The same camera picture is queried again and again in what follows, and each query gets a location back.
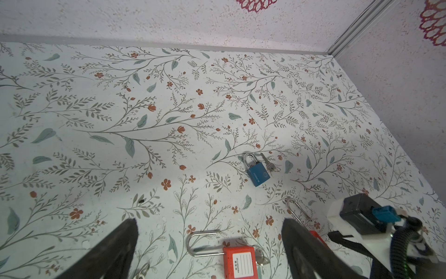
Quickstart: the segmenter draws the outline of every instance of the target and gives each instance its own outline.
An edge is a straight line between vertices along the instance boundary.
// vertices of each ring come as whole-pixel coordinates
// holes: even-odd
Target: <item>label on padlock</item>
[[[232,254],[234,278],[254,276],[251,252]]]

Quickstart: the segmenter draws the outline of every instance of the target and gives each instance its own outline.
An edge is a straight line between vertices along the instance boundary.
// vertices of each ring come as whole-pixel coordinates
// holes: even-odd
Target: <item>floral wallpaper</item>
[[[328,240],[331,202],[366,193],[423,220],[445,260],[446,209],[331,56],[0,44],[0,277],[62,273],[136,218],[132,278],[223,278],[196,250],[252,245],[261,278],[290,278],[292,215],[355,271],[370,259]],[[254,187],[245,151],[276,165]]]

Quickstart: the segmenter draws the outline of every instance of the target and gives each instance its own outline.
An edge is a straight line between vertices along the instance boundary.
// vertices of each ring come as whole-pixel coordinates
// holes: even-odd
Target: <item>orange flower pattern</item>
[[[273,217],[272,216],[268,216],[266,217],[266,224],[272,226],[274,223]]]
[[[73,209],[73,211],[70,213],[71,219],[79,219],[82,213],[83,210],[78,210],[77,208]]]
[[[259,230],[258,229],[252,230],[252,235],[254,238],[259,238],[260,237]]]
[[[168,179],[164,179],[164,181],[161,182],[161,186],[163,186],[164,190],[166,191],[168,188],[172,187],[172,185],[170,185],[170,180]]]
[[[192,228],[192,225],[187,226],[189,229],[186,231],[186,233],[193,234],[195,231],[195,227]]]

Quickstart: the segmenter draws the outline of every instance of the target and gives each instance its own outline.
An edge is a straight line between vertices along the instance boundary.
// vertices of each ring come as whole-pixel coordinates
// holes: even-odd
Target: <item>silver key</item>
[[[266,169],[268,171],[274,171],[276,169],[276,166],[271,163],[270,161],[268,161],[268,159],[266,158],[265,155],[263,155],[263,153],[260,153],[260,155],[262,156],[262,158],[265,160],[265,164],[266,164]]]

